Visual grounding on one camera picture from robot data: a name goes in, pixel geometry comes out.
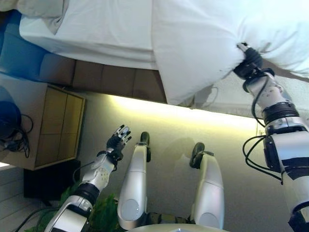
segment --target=white robot leg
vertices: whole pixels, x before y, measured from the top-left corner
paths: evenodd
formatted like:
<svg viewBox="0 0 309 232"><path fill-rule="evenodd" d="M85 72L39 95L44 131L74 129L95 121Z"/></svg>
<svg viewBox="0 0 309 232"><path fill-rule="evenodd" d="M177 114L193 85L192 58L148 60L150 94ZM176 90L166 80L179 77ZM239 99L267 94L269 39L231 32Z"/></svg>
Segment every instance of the white robot leg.
<svg viewBox="0 0 309 232"><path fill-rule="evenodd" d="M124 178L117 208L118 221L125 230L142 226L146 220L146 162L150 161L149 134L143 132L136 144Z"/></svg>
<svg viewBox="0 0 309 232"><path fill-rule="evenodd" d="M197 143L190 166L200 169L200 180L192 205L190 219L197 225L223 228L224 189L219 164L213 153L204 151L204 144Z"/></svg>

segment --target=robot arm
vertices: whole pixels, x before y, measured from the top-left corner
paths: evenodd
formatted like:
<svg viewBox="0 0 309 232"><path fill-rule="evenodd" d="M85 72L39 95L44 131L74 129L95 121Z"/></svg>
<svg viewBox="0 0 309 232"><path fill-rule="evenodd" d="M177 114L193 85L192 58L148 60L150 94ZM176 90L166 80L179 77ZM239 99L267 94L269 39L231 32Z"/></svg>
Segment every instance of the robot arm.
<svg viewBox="0 0 309 232"><path fill-rule="evenodd" d="M262 58L247 44L238 44L246 59L234 69L245 79L244 90L262 109L267 166L282 175L284 195L295 232L309 231L309 128L299 117L291 97L271 69L261 70Z"/></svg>
<svg viewBox="0 0 309 232"><path fill-rule="evenodd" d="M98 153L91 169L81 184L69 196L48 223L45 232L84 232L88 230L88 217L101 191L107 186L109 176L123 158L121 150L131 139L129 127L122 125L107 142L107 151Z"/></svg>

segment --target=electrical cord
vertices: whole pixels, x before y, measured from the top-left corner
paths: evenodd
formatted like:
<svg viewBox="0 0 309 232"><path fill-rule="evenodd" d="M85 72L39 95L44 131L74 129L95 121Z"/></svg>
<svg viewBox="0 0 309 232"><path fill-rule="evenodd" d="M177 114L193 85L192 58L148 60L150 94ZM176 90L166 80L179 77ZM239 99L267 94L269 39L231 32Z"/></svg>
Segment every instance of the electrical cord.
<svg viewBox="0 0 309 232"><path fill-rule="evenodd" d="M16 131L16 134L9 140L2 140L2 144L5 145L4 150L9 150L12 152L24 152L25 157L29 158L30 155L30 146L29 146L29 139L28 139L28 133L30 133L33 129L33 120L30 116L22 114L22 116L27 117L30 122L31 126L28 131L25 131L22 126L19 125L13 125L11 122L0 119L0 121L8 126L10 126L13 130Z"/></svg>
<svg viewBox="0 0 309 232"><path fill-rule="evenodd" d="M31 122L31 127L30 127L30 129L28 130L28 131L26 131L26 133L28 134L28 133L30 133L31 131L32 131L32 129L33 129L33 120L32 120L32 118L29 116L29 115L25 115L25 114L21 114L21 116L24 116L24 117L27 117L29 120L30 120L30 122Z"/></svg>
<svg viewBox="0 0 309 232"><path fill-rule="evenodd" d="M35 211L33 211L31 214L28 215L28 217L26 217L26 219L17 227L17 229L15 230L15 232L18 232L20 230L20 228L22 228L26 223L27 221L33 216L35 215L36 213L42 211L42 210L46 210L46 209L53 209L53 210L58 210L59 208L58 207L45 207L45 208L42 208L42 209L37 209Z"/></svg>
<svg viewBox="0 0 309 232"><path fill-rule="evenodd" d="M81 166L81 167L75 169L74 172L73 172L73 175L72 175L73 183L76 183L76 180L75 180L75 173L76 173L78 170L80 170L80 169L82 169L82 168L84 168L84 167L86 167L86 166L88 166L88 165L90 165L90 164L93 164L93 163L94 163L94 161L92 161L92 162L90 162L90 163L88 163L88 164L85 164L85 165L83 165L83 166Z"/></svg>
<svg viewBox="0 0 309 232"><path fill-rule="evenodd" d="M260 139L259 139L257 142L255 142L255 144L250 148L250 150L248 151L248 153L246 153L246 152L245 152L246 144L247 144L249 141L251 141L252 139L257 139L257 138L260 138ZM262 173L265 173L265 174L267 174L267 175L269 175L269 176L272 176L273 178L276 178L277 180L282 181L282 179L281 179L280 177L278 177L278 176L276 176L276 175L274 175L274 174L272 174L272 173L270 173L270 172L267 172L267 171L272 171L270 168L263 167L263 166L261 166L261 165L255 163L255 162L253 162L253 161L249 158L249 156L250 156L251 152L254 150L254 148L255 148L263 139L265 139L265 138L266 138L265 135L254 136L254 137L248 139L248 140L243 144L243 146L242 146L242 152L243 152L243 155L244 155L245 158L246 158L246 159L245 159L245 162L246 162L246 164L247 164L249 167L251 167L251 168L253 168L253 169L256 169L257 171L260 171L260 172L262 172Z"/></svg>
<svg viewBox="0 0 309 232"><path fill-rule="evenodd" d="M209 106L211 106L212 104L214 104L214 102L217 100L217 97L218 97L218 95L219 95L219 89L218 89L218 87L212 87L211 89L215 89L215 90L216 90L216 95L215 95L215 97L213 98L213 100L211 101L211 103L208 103L207 105L203 106L204 109L207 108L207 107L209 107Z"/></svg>
<svg viewBox="0 0 309 232"><path fill-rule="evenodd" d="M267 75L266 78L267 78L267 79L266 79L265 83L263 84L263 87L261 88L261 90L259 91L259 93L257 94L257 96L255 97L255 99L253 100L252 105L251 105L251 113L252 113L254 119L255 119L262 127L265 127L265 125L264 125L263 123L261 123L261 121L259 120L260 118L258 118L258 117L256 116L256 113L255 113L255 106L256 106L257 101L259 100L260 95L262 94L263 90L265 89L266 85L268 84L269 76Z"/></svg>

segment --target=floor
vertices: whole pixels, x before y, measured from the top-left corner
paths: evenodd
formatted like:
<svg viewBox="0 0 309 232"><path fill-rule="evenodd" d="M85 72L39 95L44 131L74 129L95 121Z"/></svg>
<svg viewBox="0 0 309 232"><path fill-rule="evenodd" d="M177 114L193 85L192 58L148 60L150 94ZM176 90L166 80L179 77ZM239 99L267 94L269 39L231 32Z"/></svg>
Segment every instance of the floor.
<svg viewBox="0 0 309 232"><path fill-rule="evenodd" d="M148 211L188 217L199 170L189 166L196 142L215 153L225 186L225 229L232 232L291 232L282 188L277 180L257 173L244 163L241 148L255 136L252 118L133 100L111 95L81 93L87 98L78 159L94 160L121 124L130 126L132 140L123 150L124 159L112 173L102 197L119 195L134 145L148 131L152 161L147 164ZM253 153L264 164L263 148Z"/></svg>

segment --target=green plant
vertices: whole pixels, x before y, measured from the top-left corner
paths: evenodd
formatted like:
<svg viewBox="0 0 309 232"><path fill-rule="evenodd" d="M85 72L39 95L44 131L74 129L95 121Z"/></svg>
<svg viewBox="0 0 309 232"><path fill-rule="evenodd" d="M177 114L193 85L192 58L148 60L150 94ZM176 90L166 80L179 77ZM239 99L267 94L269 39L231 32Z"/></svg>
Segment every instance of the green plant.
<svg viewBox="0 0 309 232"><path fill-rule="evenodd" d="M79 183L67 188L61 195L59 207L63 205L66 199L72 195L77 189ZM40 216L38 228L32 227L25 232L43 232L48 222L53 218L56 211L43 211ZM117 219L117 201L114 200L114 195L111 194L107 198L98 199L93 207L89 217L89 232L123 232Z"/></svg>

